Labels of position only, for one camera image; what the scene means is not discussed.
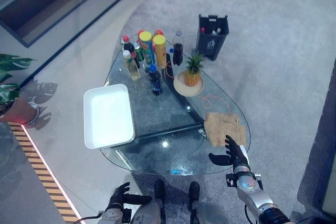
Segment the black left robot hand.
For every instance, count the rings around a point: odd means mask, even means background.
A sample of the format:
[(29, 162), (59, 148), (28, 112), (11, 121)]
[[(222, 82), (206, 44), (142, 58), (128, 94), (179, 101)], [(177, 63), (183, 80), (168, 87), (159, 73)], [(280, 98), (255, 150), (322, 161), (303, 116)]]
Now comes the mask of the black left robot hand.
[(110, 198), (106, 210), (112, 208), (123, 209), (124, 204), (144, 205), (152, 200), (151, 196), (129, 194), (128, 193), (129, 190), (130, 190), (130, 182), (126, 182), (121, 186), (117, 187)]

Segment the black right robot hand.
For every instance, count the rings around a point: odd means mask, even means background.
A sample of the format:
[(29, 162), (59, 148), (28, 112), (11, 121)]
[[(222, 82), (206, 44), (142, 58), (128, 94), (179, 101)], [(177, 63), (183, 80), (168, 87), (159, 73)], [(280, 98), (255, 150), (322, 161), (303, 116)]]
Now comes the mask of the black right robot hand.
[(233, 165), (233, 168), (240, 165), (249, 166), (248, 159), (244, 155), (240, 145), (238, 145), (229, 135), (225, 135), (225, 137), (225, 147), (227, 148), (226, 155), (214, 155), (209, 153), (208, 157), (210, 161), (218, 166)]

